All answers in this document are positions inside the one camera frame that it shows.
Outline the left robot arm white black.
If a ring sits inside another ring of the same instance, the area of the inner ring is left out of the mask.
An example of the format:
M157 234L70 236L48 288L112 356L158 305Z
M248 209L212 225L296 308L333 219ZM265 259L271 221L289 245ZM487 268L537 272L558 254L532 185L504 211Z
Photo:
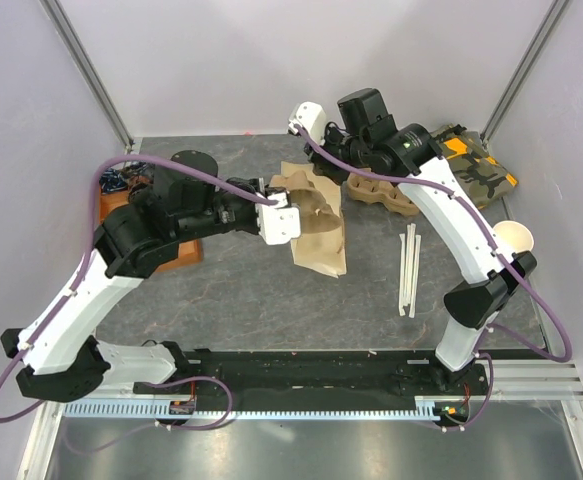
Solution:
M1 336L5 353L23 367L20 393L68 403L105 385L164 385L186 372L179 346L125 347L96 339L101 321L128 293L165 263L181 244L242 231L258 235L271 198L261 179L218 177L211 156L192 150L170 159L142 155L153 181L114 209L86 242L76 273L29 327Z

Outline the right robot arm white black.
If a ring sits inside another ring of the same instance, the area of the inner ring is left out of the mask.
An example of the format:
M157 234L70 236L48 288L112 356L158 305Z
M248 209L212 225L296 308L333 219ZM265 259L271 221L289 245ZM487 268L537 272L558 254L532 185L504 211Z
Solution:
M435 355L447 370L459 371L537 260L530 250L517 252L498 237L458 184L432 134L418 123L398 127L379 90L351 93L338 108L342 129L312 102L299 106L289 128L304 135L318 174L341 183L355 173L397 186L446 244L463 280L444 297L450 318Z

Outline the beige paper bag with handles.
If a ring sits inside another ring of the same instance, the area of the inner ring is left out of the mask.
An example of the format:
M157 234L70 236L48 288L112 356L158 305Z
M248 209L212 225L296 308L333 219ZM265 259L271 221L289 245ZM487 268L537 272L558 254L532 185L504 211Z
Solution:
M284 187L300 209L301 235L291 241L296 266L340 277L347 273L341 187L310 164L281 163L271 187Z

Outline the brown cardboard cup carrier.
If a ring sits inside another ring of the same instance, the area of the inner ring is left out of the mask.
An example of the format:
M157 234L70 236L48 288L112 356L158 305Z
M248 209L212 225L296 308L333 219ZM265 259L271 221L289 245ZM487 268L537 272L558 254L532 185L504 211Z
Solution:
M346 181L346 190L352 200L368 205L381 204L392 213L406 217L416 216L420 213L418 207L411 200L387 181L372 180L350 173Z

